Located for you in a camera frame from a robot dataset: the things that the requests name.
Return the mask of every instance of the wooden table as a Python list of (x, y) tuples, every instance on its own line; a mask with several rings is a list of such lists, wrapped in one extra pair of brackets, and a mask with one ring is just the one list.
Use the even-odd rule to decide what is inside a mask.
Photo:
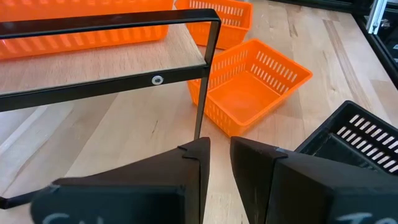
[[(345, 100), (398, 126), (398, 91), (351, 15), (254, 4), (246, 38), (264, 41), (313, 78), (245, 138), (294, 150)], [(22, 194), (61, 176), (94, 174), (173, 149), (192, 139), (195, 112), (186, 84), (174, 83), (0, 113), (0, 194)], [(205, 223), (247, 223), (229, 138), (207, 118), (201, 135), (211, 138)], [(29, 223), (28, 207), (0, 211), (0, 220)]]

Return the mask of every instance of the black plastic basket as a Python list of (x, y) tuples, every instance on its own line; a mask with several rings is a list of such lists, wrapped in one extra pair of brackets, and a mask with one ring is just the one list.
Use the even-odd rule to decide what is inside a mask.
[(398, 129), (345, 101), (296, 152), (398, 175)]

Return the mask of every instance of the orange plastic basket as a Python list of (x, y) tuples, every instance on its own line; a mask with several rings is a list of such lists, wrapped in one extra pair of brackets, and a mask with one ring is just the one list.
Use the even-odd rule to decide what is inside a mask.
[[(251, 3), (231, 0), (177, 0), (175, 7), (177, 9), (214, 9), (222, 21), (216, 45), (219, 49), (229, 49), (242, 43), (252, 24), (253, 6)], [(209, 22), (190, 23), (187, 27), (198, 45), (207, 45)]]
[[(3, 0), (0, 22), (171, 10), (173, 0)], [(0, 41), (0, 59), (160, 40), (168, 26), (136, 27)]]
[[(253, 39), (213, 59), (205, 114), (239, 136), (312, 77), (311, 71)], [(188, 81), (198, 104), (200, 80)]]

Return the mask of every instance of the plastic basket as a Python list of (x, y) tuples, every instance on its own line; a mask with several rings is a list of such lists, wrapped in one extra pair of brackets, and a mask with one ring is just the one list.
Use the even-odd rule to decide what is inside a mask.
[[(0, 22), (171, 10), (173, 0), (0, 1)], [(136, 27), (0, 41), (0, 59), (163, 39), (168, 26)]]
[[(230, 0), (177, 0), (177, 9), (211, 8), (221, 18), (222, 25), (216, 48), (229, 49), (243, 42), (251, 28), (253, 6), (251, 3)], [(207, 45), (210, 23), (197, 22), (187, 24), (194, 41), (198, 45)]]
[(351, 101), (344, 102), (295, 151), (398, 174), (398, 129)]
[[(306, 68), (259, 40), (213, 59), (205, 114), (228, 136), (239, 136), (312, 76)], [(188, 81), (194, 104), (200, 80)]]

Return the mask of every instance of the wooden tabletop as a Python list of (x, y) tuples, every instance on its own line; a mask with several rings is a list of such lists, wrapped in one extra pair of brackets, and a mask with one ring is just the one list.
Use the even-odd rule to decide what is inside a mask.
[[(313, 72), (245, 138), (294, 150), (345, 100), (398, 126), (398, 91), (350, 14), (253, 1), (258, 38)], [(89, 175), (192, 140), (196, 107), (186, 83), (0, 113), (0, 195), (63, 176)], [(233, 179), (229, 138), (205, 118), (211, 138), (205, 223), (248, 223)], [(1, 223), (30, 223), (29, 206), (0, 211)]]
[(164, 40), (0, 60), (0, 95), (206, 64), (185, 24)]

